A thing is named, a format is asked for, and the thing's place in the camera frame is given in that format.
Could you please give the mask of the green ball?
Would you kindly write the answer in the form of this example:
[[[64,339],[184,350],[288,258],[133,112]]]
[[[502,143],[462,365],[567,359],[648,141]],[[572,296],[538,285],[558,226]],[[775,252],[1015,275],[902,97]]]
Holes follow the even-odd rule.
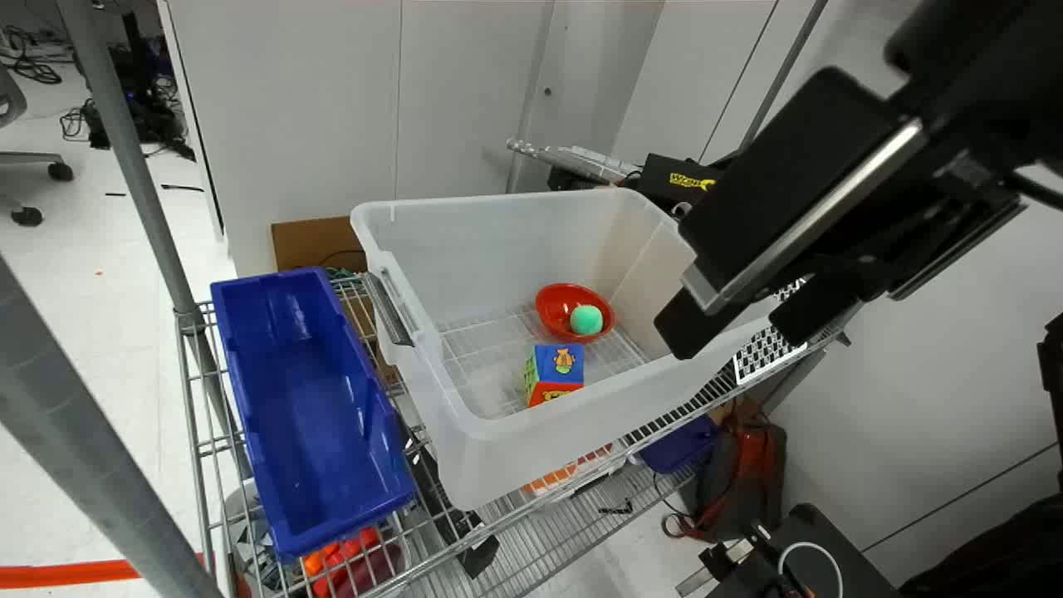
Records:
[[[567,327],[573,337],[598,337],[603,330],[603,313],[598,306],[573,306]]]

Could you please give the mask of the red grey backpack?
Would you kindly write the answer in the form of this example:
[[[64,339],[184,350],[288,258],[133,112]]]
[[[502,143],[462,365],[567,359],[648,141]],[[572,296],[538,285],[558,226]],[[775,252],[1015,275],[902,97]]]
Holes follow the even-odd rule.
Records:
[[[669,538],[726,542],[754,525],[779,521],[787,432],[766,418],[731,418],[710,454],[694,470],[684,511],[662,520]]]

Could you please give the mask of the red plastic bowl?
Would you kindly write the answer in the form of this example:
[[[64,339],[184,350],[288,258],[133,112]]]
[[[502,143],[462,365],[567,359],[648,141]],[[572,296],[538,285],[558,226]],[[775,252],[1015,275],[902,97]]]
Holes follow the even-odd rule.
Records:
[[[598,306],[603,313],[603,330],[598,337],[573,337],[567,327],[573,306]],[[533,296],[533,317],[558,344],[594,344],[615,327],[615,311],[594,289],[573,282],[542,285]]]

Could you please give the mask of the grey metal frame pole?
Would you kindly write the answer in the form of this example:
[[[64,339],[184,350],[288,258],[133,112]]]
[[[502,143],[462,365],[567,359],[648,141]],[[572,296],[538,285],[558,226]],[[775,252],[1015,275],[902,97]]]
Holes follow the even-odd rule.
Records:
[[[223,598],[4,258],[0,423],[161,598]]]

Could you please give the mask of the orange items in cart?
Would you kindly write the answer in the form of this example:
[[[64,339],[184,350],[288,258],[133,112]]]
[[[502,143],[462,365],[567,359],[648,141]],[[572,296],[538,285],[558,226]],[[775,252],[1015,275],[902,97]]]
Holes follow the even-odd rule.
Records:
[[[374,529],[362,529],[343,542],[322,545],[301,559],[312,598],[365,598],[390,582],[397,551],[381,545]]]

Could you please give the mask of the blue plastic bin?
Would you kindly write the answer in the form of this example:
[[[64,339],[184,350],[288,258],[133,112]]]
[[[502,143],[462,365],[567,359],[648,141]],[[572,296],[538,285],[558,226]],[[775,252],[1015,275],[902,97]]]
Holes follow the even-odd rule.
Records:
[[[272,550],[293,562],[416,498],[397,417],[322,271],[211,282]]]

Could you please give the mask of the brown cardboard box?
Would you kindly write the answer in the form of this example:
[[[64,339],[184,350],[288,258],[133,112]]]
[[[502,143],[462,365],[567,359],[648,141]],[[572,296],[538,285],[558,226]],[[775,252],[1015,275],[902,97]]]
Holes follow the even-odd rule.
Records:
[[[365,252],[345,216],[274,223],[272,252],[280,271],[365,271]]]

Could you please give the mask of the black box with yellow logo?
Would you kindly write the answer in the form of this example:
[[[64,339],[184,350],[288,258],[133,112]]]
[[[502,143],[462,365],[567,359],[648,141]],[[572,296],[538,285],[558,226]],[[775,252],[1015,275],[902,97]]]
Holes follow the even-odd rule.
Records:
[[[705,200],[718,186],[718,181],[720,172],[710,167],[651,152],[640,167],[634,189],[664,213],[674,213],[682,202]]]

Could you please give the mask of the clear plastic storage bin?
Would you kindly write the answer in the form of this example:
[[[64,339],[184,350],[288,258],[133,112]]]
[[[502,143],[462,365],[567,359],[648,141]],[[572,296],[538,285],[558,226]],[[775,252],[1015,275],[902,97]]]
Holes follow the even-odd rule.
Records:
[[[754,306],[698,355],[674,355],[655,317],[694,252],[669,213],[618,186],[377,200],[351,209],[351,231],[397,319],[381,354],[458,508],[483,508],[674,411],[766,330]],[[522,380],[546,344],[533,296],[550,282],[603,296],[615,327],[589,346],[583,385],[533,405]]]

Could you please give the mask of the colourful toy cube box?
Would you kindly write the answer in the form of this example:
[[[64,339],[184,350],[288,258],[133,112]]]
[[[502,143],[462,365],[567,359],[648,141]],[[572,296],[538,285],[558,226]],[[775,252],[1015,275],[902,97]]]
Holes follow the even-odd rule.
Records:
[[[522,373],[525,404],[542,405],[583,385],[583,350],[546,344],[533,346]]]

